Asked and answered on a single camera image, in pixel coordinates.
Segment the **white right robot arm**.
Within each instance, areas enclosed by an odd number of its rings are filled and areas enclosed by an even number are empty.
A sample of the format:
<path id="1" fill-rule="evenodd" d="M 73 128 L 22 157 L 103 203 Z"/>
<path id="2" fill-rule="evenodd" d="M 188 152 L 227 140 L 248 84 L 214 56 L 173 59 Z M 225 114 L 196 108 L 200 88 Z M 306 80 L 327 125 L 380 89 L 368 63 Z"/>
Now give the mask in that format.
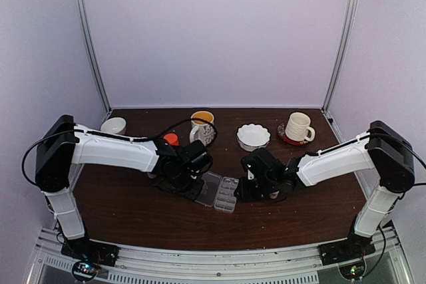
<path id="1" fill-rule="evenodd" d="M 367 247 L 366 238 L 375 233 L 398 197 L 415 184 L 410 143 L 380 120 L 350 141 L 292 158 L 286 164 L 259 148 L 242 158 L 241 165 L 245 175 L 234 195 L 245 201 L 288 195 L 352 172 L 376 170 L 379 180 L 354 219 L 352 235 L 341 244 L 341 252 L 350 259 Z"/>

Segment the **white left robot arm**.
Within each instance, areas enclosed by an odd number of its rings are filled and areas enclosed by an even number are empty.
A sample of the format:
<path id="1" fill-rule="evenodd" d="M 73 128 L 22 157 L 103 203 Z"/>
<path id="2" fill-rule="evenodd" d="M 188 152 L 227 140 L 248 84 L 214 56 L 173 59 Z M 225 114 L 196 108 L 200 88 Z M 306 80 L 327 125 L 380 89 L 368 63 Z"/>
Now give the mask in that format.
<path id="1" fill-rule="evenodd" d="M 76 124 L 72 116 L 61 116 L 37 143 L 35 184 L 48 199 L 71 251 L 89 260 L 96 247 L 85 237 L 86 228 L 69 186 L 73 164 L 149 173 L 172 192 L 195 200 L 203 187 L 199 177 L 212 167 L 213 159 L 199 140 L 173 146 L 163 133 L 146 138 L 108 134 Z"/>

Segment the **clear plastic pill organizer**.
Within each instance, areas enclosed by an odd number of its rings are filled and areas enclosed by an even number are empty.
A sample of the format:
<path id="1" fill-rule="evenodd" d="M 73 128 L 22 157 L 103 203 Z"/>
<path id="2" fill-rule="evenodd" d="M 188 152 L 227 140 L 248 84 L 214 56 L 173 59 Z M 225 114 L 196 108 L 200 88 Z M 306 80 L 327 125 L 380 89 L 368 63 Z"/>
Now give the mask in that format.
<path id="1" fill-rule="evenodd" d="M 208 208 L 224 213 L 233 213 L 237 204 L 234 192 L 239 180 L 223 177 L 213 172 L 207 172 L 201 180 L 204 182 L 202 191 L 195 202 Z"/>

